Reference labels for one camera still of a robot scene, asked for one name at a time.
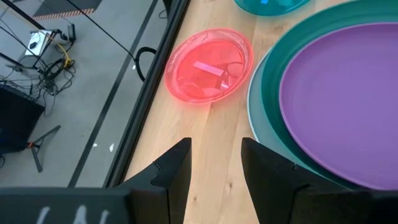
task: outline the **light wood surface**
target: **light wood surface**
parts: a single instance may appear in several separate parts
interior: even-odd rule
[[[205,29],[227,27],[251,40],[255,65],[278,38],[314,12],[347,0],[311,0],[286,16],[257,17],[233,0],[191,0],[175,46]],[[246,110],[249,80],[229,97],[193,106],[159,85],[126,178],[130,178],[184,137],[192,138],[192,180],[186,224],[258,223],[244,181],[241,140],[254,138]]]

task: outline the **red plastic bowl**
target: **red plastic bowl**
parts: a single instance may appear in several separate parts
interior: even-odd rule
[[[191,36],[170,56],[169,92],[187,103],[211,103],[235,91],[251,73],[253,49],[240,33],[210,29]]]

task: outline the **purple plastic plate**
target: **purple plastic plate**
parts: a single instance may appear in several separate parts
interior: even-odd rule
[[[398,23],[340,29],[286,68],[282,116],[317,163],[356,184],[398,189]]]

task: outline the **gray floor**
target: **gray floor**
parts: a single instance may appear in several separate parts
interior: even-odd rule
[[[152,1],[148,0],[119,0],[117,4],[112,0],[103,0],[90,16],[129,49],[151,4]],[[39,8],[40,2],[25,0],[17,2],[16,5],[32,16]],[[158,1],[137,49],[142,46],[155,49],[158,47],[167,23],[167,20],[158,18],[159,12],[163,9],[162,1]],[[28,43],[29,31],[33,28],[9,11],[6,11],[1,19],[13,29],[21,41]],[[62,128],[56,135],[46,139],[40,150],[39,158],[44,169],[42,173],[37,172],[30,151],[6,154],[6,163],[0,169],[0,187],[68,185],[127,56],[122,48],[85,17],[75,16],[67,19],[76,25],[77,41],[69,51],[71,58],[76,60],[75,79],[69,89],[56,97],[51,114],[40,118],[31,139],[37,138],[58,124],[62,125]],[[39,22],[47,29],[59,28],[67,31],[68,23],[62,18]],[[2,30],[0,30],[0,39],[2,40],[0,52],[12,58],[18,58],[24,52],[24,48]],[[62,54],[51,47],[44,55],[44,60],[53,62],[61,56]],[[140,59],[144,74],[148,71],[152,59],[151,54],[145,54]],[[11,72],[5,64],[3,60],[0,61],[0,75],[8,75]],[[123,76],[78,179],[76,185],[78,187],[103,185],[141,90],[142,82],[132,66],[131,62]],[[29,74],[14,72],[11,79],[32,75],[34,72],[31,71]],[[63,77],[57,79],[59,85],[65,81]],[[46,102],[49,111],[53,98],[46,97]]]

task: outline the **wooden table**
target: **wooden table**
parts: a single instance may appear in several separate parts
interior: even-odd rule
[[[286,16],[257,17],[233,0],[191,0],[175,46],[205,29],[227,27],[251,40],[255,65],[296,23],[347,0],[311,0]],[[249,80],[229,97],[193,106],[173,98],[161,81],[126,178],[130,178],[184,137],[192,138],[192,180],[185,223],[258,223],[244,181],[241,141],[253,137],[246,95]]]

